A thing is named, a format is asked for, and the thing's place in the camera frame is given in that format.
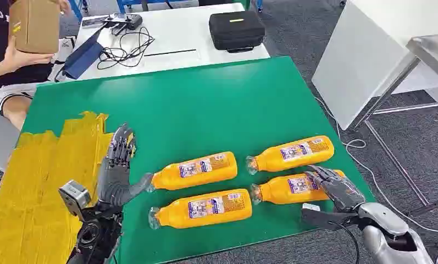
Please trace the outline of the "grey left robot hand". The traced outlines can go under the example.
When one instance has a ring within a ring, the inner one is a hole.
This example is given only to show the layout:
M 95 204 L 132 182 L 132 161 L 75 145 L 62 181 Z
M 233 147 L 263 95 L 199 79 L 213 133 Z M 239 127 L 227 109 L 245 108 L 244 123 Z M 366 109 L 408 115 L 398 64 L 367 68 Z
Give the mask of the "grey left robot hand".
M 134 131 L 123 123 L 113 134 L 99 168 L 97 194 L 100 202 L 122 207 L 149 188 L 153 173 L 146 173 L 137 183 L 130 184 L 130 164 L 135 152 Z

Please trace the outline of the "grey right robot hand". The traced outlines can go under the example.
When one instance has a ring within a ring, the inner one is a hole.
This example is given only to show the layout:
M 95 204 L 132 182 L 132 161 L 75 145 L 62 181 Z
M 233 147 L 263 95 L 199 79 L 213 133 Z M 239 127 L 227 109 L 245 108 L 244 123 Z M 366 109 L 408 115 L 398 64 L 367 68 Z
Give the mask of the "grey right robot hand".
M 334 203 L 339 212 L 355 211 L 366 199 L 361 191 L 346 177 L 335 170 L 309 165 L 312 171 L 304 174 Z

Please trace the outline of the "person's right hand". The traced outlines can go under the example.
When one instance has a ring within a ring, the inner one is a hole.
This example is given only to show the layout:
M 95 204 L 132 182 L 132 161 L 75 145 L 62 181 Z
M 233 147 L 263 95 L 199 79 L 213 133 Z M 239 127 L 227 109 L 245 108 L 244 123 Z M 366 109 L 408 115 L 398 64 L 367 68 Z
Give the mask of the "person's right hand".
M 51 61 L 54 54 L 25 53 L 16 49 L 16 39 L 14 36 L 9 38 L 8 46 L 5 51 L 4 62 L 11 71 L 21 67 L 34 64 L 46 64 Z

